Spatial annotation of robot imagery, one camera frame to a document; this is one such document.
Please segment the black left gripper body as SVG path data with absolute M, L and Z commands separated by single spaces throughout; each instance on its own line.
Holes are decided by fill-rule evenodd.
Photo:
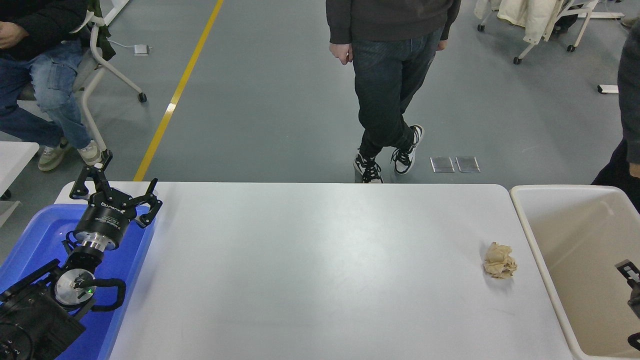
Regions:
M 75 228 L 75 238 L 81 240 L 86 234 L 98 234 L 110 240 L 122 240 L 131 216 L 137 214 L 130 203 L 130 194 L 118 189 L 111 194 L 99 191 L 88 199 L 88 206 Z

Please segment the person's right hand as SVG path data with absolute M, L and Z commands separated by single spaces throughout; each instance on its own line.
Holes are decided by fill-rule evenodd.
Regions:
M 343 65 L 354 61 L 353 48 L 351 43 L 335 44 L 329 43 L 329 52 Z

